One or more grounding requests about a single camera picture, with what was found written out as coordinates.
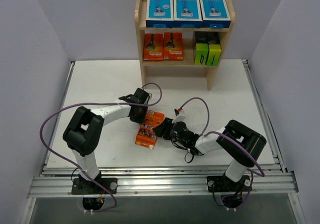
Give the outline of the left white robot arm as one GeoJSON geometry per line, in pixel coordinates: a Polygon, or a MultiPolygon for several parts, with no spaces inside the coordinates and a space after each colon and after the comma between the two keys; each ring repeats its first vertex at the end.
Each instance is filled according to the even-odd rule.
{"type": "Polygon", "coordinates": [[[62,135],[80,166],[77,178],[73,180],[73,195],[104,194],[105,190],[111,194],[117,193],[118,180],[102,177],[95,149],[99,144],[102,129],[107,124],[122,118],[142,124],[150,97],[151,94],[144,89],[137,88],[133,94],[122,96],[111,105],[94,109],[80,106],[76,109],[62,135]]]}

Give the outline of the orange razor pack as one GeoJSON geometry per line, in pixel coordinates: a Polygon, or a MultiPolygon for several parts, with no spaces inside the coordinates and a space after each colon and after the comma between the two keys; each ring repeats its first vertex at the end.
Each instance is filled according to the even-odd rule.
{"type": "Polygon", "coordinates": [[[144,35],[143,60],[164,60],[164,36],[162,33],[146,33],[144,35]]]}
{"type": "Polygon", "coordinates": [[[164,33],[163,59],[165,61],[182,61],[184,59],[183,34],[181,32],[164,33]]]}
{"type": "Polygon", "coordinates": [[[148,110],[137,132],[135,144],[152,150],[157,142],[157,135],[153,128],[158,127],[164,119],[163,113],[148,110]]]}

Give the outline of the blue Harry's razor box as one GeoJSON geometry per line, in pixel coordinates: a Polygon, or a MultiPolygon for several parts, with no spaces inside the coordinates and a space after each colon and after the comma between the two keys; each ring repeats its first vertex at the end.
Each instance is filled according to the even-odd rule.
{"type": "Polygon", "coordinates": [[[174,28],[201,28],[200,0],[173,0],[174,28]]]}
{"type": "Polygon", "coordinates": [[[211,29],[228,29],[231,17],[226,0],[199,0],[202,26],[211,29]]]}

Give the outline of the orange razor pack top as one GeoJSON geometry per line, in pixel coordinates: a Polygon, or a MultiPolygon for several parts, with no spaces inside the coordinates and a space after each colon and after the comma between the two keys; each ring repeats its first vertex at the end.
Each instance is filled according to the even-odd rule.
{"type": "Polygon", "coordinates": [[[162,33],[146,33],[144,35],[143,60],[164,60],[164,36],[162,33]]]}

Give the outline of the orange razor pack front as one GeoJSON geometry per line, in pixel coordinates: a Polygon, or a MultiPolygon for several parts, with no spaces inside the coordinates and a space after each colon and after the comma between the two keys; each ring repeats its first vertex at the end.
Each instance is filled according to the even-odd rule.
{"type": "Polygon", "coordinates": [[[165,61],[182,61],[184,59],[183,34],[181,32],[164,33],[163,59],[165,61]]]}

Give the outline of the black green Gillette box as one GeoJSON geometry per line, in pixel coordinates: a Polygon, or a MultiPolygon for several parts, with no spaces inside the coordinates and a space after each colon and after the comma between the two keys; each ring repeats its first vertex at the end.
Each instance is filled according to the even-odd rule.
{"type": "Polygon", "coordinates": [[[194,65],[205,66],[209,53],[207,33],[195,31],[192,38],[192,47],[194,65]]]}
{"type": "Polygon", "coordinates": [[[207,32],[206,36],[208,43],[206,65],[209,67],[217,67],[222,52],[219,34],[217,32],[207,32]]]}

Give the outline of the white Harry's razor blister pack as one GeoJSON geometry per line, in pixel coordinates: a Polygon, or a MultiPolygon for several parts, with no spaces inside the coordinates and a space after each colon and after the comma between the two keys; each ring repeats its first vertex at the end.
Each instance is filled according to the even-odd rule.
{"type": "Polygon", "coordinates": [[[173,28],[173,0],[147,0],[145,23],[147,28],[173,28]]]}

